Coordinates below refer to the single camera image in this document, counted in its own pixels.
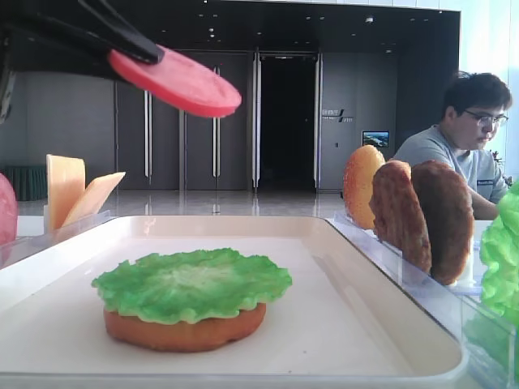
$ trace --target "wall sign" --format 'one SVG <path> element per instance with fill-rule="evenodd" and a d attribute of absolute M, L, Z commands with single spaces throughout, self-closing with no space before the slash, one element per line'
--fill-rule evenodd
<path fill-rule="evenodd" d="M 354 118 L 351 116 L 344 116 L 343 109 L 323 109 L 323 120 L 333 120 L 339 123 L 353 123 Z"/>

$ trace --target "reflective floor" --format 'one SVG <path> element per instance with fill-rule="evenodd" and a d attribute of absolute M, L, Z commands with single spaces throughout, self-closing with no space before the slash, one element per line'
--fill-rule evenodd
<path fill-rule="evenodd" d="M 47 200 L 20 202 L 19 214 L 43 215 Z M 103 210 L 113 216 L 131 215 L 278 215 L 332 217 L 342 211 L 338 193 L 246 191 L 151 191 L 119 190 L 113 192 Z"/>

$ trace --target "dark doorway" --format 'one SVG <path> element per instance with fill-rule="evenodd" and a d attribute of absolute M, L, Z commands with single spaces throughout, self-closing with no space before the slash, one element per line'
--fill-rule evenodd
<path fill-rule="evenodd" d="M 315 190 L 316 59 L 261 58 L 259 190 Z"/>

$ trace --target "red tomato slice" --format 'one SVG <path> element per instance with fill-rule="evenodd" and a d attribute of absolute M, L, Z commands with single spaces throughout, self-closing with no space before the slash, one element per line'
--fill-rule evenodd
<path fill-rule="evenodd" d="M 9 180 L 0 173 L 0 246 L 16 239 L 18 203 Z"/>
<path fill-rule="evenodd" d="M 137 87 L 196 116 L 222 118 L 240 106 L 242 96 L 227 80 L 180 53 L 161 49 L 164 58 L 156 65 L 134 61 L 115 50 L 108 62 Z"/>

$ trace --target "cheese slice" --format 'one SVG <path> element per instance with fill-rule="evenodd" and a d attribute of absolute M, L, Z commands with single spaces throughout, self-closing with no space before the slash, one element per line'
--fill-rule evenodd
<path fill-rule="evenodd" d="M 84 161 L 47 154 L 48 231 L 63 226 L 66 216 L 84 192 Z"/>
<path fill-rule="evenodd" d="M 83 195 L 69 211 L 62 226 L 64 227 L 84 217 L 97 214 L 125 174 L 126 172 L 108 174 L 90 182 L 86 191 L 83 192 Z"/>

